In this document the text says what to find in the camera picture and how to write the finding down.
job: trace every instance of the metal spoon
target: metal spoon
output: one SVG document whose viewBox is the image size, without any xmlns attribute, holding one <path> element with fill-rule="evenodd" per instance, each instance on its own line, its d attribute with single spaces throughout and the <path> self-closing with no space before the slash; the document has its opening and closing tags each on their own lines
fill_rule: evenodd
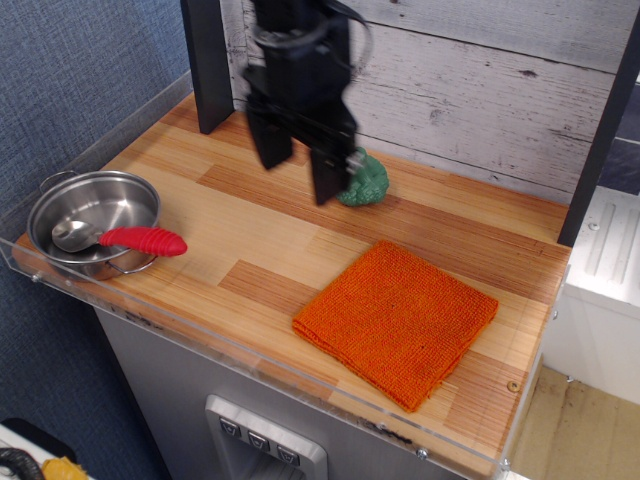
<svg viewBox="0 0 640 480">
<path fill-rule="evenodd" d="M 118 227 L 102 232 L 90 223 L 79 220 L 61 222 L 51 231 L 53 243 L 65 252 L 75 253 L 92 245 L 119 245 L 150 255 L 173 257 L 187 251 L 187 244 L 178 234 L 159 227 Z"/>
</svg>

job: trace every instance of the pot rim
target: pot rim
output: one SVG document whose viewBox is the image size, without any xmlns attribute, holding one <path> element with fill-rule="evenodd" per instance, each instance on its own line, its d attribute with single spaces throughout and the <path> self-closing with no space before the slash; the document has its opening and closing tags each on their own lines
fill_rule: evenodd
<svg viewBox="0 0 640 480">
<path fill-rule="evenodd" d="M 48 177 L 47 179 L 44 180 L 43 184 L 49 180 L 52 177 Z M 58 262 L 61 263 L 63 265 L 77 265 L 77 266 L 83 266 L 83 265 L 94 265 L 94 264 L 101 264 L 101 263 L 107 263 L 109 261 L 112 261 L 114 259 L 117 259 L 129 252 L 131 252 L 132 250 L 130 248 L 126 248 L 126 247 L 122 247 L 122 250 L 119 252 L 116 252 L 112 255 L 100 258 L 100 259 L 93 259 L 93 260 L 71 260 L 71 259 L 63 259 L 63 258 L 59 258 L 56 257 L 55 255 L 51 255 L 48 252 L 44 251 L 41 248 L 40 242 L 36 241 L 36 239 L 34 238 L 34 221 L 35 221 L 35 217 L 40 213 L 40 211 L 43 208 L 43 205 L 45 205 L 48 201 L 50 201 L 56 194 L 58 194 L 59 192 L 65 190 L 66 188 L 71 187 L 74 184 L 77 183 L 81 183 L 83 181 L 86 180 L 91 180 L 93 178 L 109 178 L 112 177 L 114 179 L 118 179 L 118 178 L 124 178 L 127 180 L 131 180 L 134 181 L 136 183 L 141 184 L 143 187 L 145 187 L 147 190 L 149 190 L 151 192 L 151 194 L 154 197 L 154 200 L 156 201 L 158 208 L 156 211 L 156 215 L 155 215 L 155 219 L 152 225 L 150 225 L 151 227 L 155 227 L 158 225 L 158 221 L 160 218 L 160 211 L 162 208 L 162 204 L 160 201 L 160 195 L 158 194 L 157 190 L 155 189 L 155 187 L 153 185 L 151 185 L 151 183 L 149 183 L 147 180 L 145 180 L 144 178 L 140 177 L 139 175 L 133 174 L 133 173 L 129 173 L 129 172 L 123 172 L 120 170 L 98 170 L 98 171 L 94 171 L 94 172 L 87 172 L 87 173 L 82 173 L 82 174 L 77 174 L 71 178 L 68 178 L 66 180 L 61 181 L 60 183 L 55 184 L 54 186 L 52 186 L 51 188 L 47 189 L 45 192 L 42 193 L 42 195 L 40 196 L 40 198 L 36 201 L 36 203 L 33 205 L 33 207 L 31 208 L 31 211 L 29 212 L 29 217 L 27 218 L 27 235 L 29 236 L 29 240 L 31 241 L 31 244 L 36 248 L 36 250 L 38 251 L 38 253 L 40 253 L 41 255 L 44 255 L 45 257 L 47 257 L 50 260 L 53 260 L 54 262 Z"/>
</svg>

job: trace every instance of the dispenser button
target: dispenser button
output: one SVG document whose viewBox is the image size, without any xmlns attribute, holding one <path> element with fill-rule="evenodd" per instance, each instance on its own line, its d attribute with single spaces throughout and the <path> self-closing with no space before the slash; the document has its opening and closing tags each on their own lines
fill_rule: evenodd
<svg viewBox="0 0 640 480">
<path fill-rule="evenodd" d="M 240 436 L 240 427 L 235 423 L 227 420 L 226 418 L 220 417 L 220 426 L 225 432 L 227 432 L 232 437 Z"/>
<path fill-rule="evenodd" d="M 295 467 L 300 465 L 300 457 L 298 454 L 284 448 L 282 445 L 278 445 L 278 457 L 289 465 L 293 465 Z"/>
<path fill-rule="evenodd" d="M 249 442 L 251 442 L 251 445 L 256 447 L 258 450 L 262 450 L 263 452 L 269 451 L 269 440 L 261 437 L 260 435 L 249 432 Z"/>
</svg>

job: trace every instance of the white wood panel wall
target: white wood panel wall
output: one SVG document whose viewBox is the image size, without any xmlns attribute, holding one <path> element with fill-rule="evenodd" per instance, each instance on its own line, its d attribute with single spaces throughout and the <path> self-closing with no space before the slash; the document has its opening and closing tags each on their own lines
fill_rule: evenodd
<svg viewBox="0 0 640 480">
<path fill-rule="evenodd" d="M 221 0 L 236 107 L 250 0 Z M 373 56 L 346 92 L 359 143 L 569 203 L 640 0 L 345 0 Z M 354 24 L 353 57 L 362 48 Z"/>
</svg>

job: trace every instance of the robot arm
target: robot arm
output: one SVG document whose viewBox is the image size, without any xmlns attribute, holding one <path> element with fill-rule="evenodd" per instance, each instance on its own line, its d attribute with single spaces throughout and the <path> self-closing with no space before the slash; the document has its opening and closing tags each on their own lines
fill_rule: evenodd
<svg viewBox="0 0 640 480">
<path fill-rule="evenodd" d="M 247 117 L 260 160 L 270 169 L 292 155 L 291 139 L 311 148 L 316 202 L 349 187 L 360 153 L 357 124 L 342 101 L 351 81 L 349 19 L 334 0 L 252 0 L 264 66 L 249 65 Z"/>
</svg>

